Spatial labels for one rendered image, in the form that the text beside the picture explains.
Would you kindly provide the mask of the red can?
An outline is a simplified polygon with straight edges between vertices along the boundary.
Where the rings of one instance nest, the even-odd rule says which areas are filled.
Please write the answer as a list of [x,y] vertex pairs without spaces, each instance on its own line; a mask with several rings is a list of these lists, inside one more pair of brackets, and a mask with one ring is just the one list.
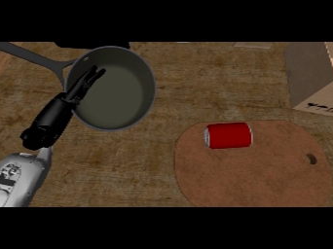
[[209,149],[245,148],[252,143],[250,126],[246,123],[209,124],[203,140]]

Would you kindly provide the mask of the brown wooden cutting board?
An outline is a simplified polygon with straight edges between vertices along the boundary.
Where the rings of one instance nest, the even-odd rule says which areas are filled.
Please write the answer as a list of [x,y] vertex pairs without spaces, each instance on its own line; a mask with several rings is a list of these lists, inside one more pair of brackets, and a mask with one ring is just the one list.
[[180,190],[196,206],[308,207],[332,193],[330,166],[315,139],[286,121],[249,121],[245,148],[211,149],[208,124],[183,132],[175,146]]

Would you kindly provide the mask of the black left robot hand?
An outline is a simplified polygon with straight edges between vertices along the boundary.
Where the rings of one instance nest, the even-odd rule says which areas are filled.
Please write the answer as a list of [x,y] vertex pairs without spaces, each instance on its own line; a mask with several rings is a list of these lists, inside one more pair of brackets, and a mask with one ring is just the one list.
[[56,143],[69,124],[73,111],[94,82],[104,73],[106,69],[97,69],[97,66],[93,65],[76,79],[69,90],[60,92],[44,106],[29,128],[20,135],[23,146],[29,150],[48,148]]

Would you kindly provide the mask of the cardboard box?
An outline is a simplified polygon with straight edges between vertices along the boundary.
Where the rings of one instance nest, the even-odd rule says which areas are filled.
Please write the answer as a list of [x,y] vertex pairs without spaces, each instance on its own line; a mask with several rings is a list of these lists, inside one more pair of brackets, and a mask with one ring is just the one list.
[[284,65],[292,108],[333,117],[333,42],[290,42]]

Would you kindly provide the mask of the dark grey frying pan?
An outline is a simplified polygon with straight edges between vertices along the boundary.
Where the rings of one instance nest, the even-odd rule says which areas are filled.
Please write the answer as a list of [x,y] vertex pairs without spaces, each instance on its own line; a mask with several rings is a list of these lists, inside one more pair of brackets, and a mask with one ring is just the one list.
[[156,83],[146,61],[131,50],[100,47],[70,61],[56,61],[10,42],[0,42],[0,51],[48,68],[57,75],[63,90],[70,88],[93,65],[106,69],[73,111],[88,127],[115,131],[143,119],[155,102]]

